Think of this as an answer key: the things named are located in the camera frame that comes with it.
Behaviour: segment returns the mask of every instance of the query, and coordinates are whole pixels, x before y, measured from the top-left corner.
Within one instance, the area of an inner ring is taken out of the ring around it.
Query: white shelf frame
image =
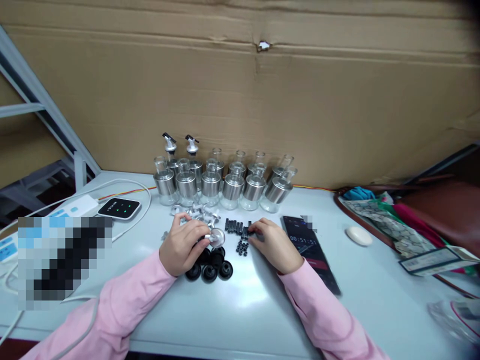
[[[100,174],[102,169],[70,126],[2,26],[0,26],[0,73],[3,74],[25,102],[24,104],[0,107],[0,118],[35,113],[72,159],[77,162],[84,162],[94,176]],[[86,183],[86,170],[81,171],[80,174],[75,174],[75,177],[77,176],[80,177],[76,181],[77,184]]]

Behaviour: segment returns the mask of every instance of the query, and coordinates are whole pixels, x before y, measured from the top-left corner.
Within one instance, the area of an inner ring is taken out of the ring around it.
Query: brown leather bag
[[[407,185],[362,187],[373,191],[376,195],[384,191],[410,190],[411,192],[398,202],[410,207],[415,215],[447,242],[461,246],[480,257],[480,188],[458,180],[447,180],[428,187]],[[343,188],[334,195],[335,204],[372,235],[397,251],[393,239],[341,203],[339,196],[346,190],[348,188]],[[467,297],[477,298],[440,275],[434,275],[434,277]]]
[[[448,180],[412,192],[399,202],[450,244],[480,258],[480,188]]]

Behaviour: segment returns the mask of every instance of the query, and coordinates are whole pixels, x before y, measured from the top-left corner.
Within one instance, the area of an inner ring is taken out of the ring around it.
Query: small parts pile
[[[219,247],[213,249],[211,252],[207,248],[204,249],[193,267],[185,273],[185,276],[189,280],[195,281],[201,275],[206,283],[211,283],[217,276],[228,280],[232,277],[233,273],[234,268],[232,264],[225,260],[225,249]]]
[[[221,219],[216,213],[209,211],[206,204],[198,204],[194,202],[190,207],[182,207],[180,205],[173,205],[170,210],[170,215],[186,212],[192,219],[200,220],[208,225],[210,229],[215,227],[215,224]]]
[[[246,241],[249,239],[249,236],[252,235],[252,233],[249,231],[250,225],[252,225],[251,221],[248,222],[248,226],[244,226],[243,222],[229,220],[228,218],[225,221],[225,231],[229,234],[237,234],[240,236],[238,246],[236,247],[236,252],[240,256],[248,255],[247,250],[250,244]]]
[[[238,245],[236,247],[236,252],[238,253],[238,255],[240,256],[247,256],[248,255],[248,252],[247,250],[249,249],[249,246],[250,244],[248,242],[243,242],[242,240],[240,240],[238,242]]]

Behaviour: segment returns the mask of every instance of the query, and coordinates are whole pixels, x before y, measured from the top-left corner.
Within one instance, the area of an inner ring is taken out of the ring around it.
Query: hole in cardboard
[[[272,44],[268,43],[267,41],[260,41],[258,45],[256,46],[256,51],[262,52],[262,51],[268,51],[272,47]]]

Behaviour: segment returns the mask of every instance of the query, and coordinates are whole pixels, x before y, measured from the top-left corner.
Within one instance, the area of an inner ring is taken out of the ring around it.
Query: pink sleeve
[[[107,281],[100,293],[93,328],[62,360],[123,360],[129,351],[130,334],[175,280],[160,262],[157,250],[123,275]],[[58,329],[22,359],[50,360],[65,350],[89,327],[96,301],[73,310]]]
[[[389,358],[328,290],[308,262],[304,261],[297,271],[279,277],[308,337],[327,359]]]

